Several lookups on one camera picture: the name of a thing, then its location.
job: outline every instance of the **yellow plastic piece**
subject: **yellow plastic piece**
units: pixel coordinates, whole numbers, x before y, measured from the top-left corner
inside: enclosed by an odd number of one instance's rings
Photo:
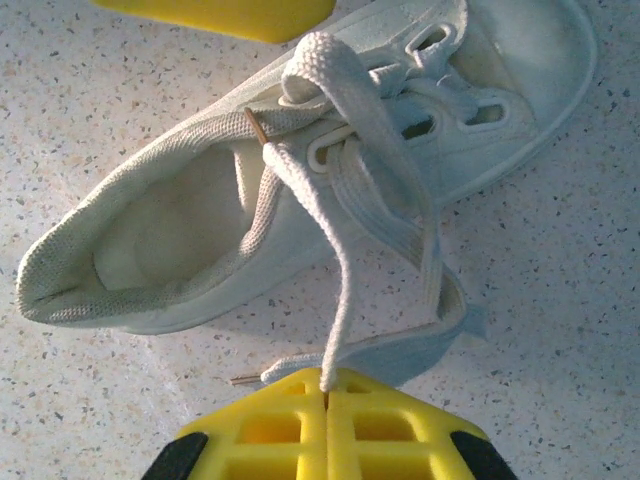
[[[92,0],[101,7],[267,43],[287,42],[325,20],[335,0]]]
[[[473,480],[450,438],[472,423],[350,370],[324,395],[294,373],[186,426],[209,441],[189,480]]]

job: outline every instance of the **shoelace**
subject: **shoelace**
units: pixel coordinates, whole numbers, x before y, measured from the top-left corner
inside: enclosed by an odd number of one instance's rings
[[[304,102],[308,92],[316,89],[358,136],[358,140],[349,140],[342,149],[332,149],[327,155],[331,185],[342,207],[369,234],[418,268],[430,309],[428,317],[461,320],[466,313],[466,304],[455,277],[441,259],[438,215],[429,192],[419,180],[416,159],[381,99],[384,85],[384,78],[371,75],[351,48],[322,32],[309,34],[301,40],[282,78],[287,101],[293,105]],[[461,116],[473,116],[473,104],[465,101],[464,95],[455,96],[429,79],[417,79],[412,87],[427,90],[436,99],[451,97],[449,102],[454,108],[459,107]],[[335,383],[339,352],[354,316],[355,281],[349,242],[341,237],[311,180],[308,167],[294,158],[291,146],[286,142],[270,142],[253,112],[247,108],[245,114],[263,145],[266,166],[291,189],[318,223],[340,264],[341,292],[322,359],[320,388],[327,392]],[[355,149],[355,155],[344,155],[343,150],[349,149]],[[409,195],[411,205],[417,207],[421,225],[386,205],[368,166],[375,162],[397,177]],[[304,360],[297,357],[295,362],[303,364]],[[279,368],[296,366],[281,364]]]

